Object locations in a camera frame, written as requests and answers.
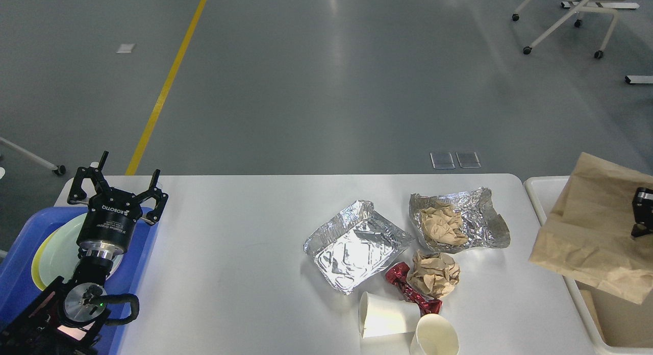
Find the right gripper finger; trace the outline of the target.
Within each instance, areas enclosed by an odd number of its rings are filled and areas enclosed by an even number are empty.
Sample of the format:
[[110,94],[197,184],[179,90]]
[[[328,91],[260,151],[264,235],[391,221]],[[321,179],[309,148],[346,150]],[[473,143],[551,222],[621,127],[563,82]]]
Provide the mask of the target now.
[[652,190],[643,186],[637,188],[632,208],[635,223],[631,237],[636,239],[652,234]]

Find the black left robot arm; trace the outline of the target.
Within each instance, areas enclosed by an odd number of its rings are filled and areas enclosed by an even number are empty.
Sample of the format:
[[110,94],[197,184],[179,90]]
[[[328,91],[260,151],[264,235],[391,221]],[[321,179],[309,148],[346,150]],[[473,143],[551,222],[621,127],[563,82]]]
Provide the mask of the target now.
[[103,174],[108,152],[95,167],[77,169],[68,204],[88,212],[76,240],[79,261],[71,278],[57,276],[2,329],[2,354],[96,354],[105,326],[126,325],[139,315],[135,294],[110,294],[114,258],[129,252],[137,223],[156,225],[168,201],[156,169],[140,194],[110,186]]

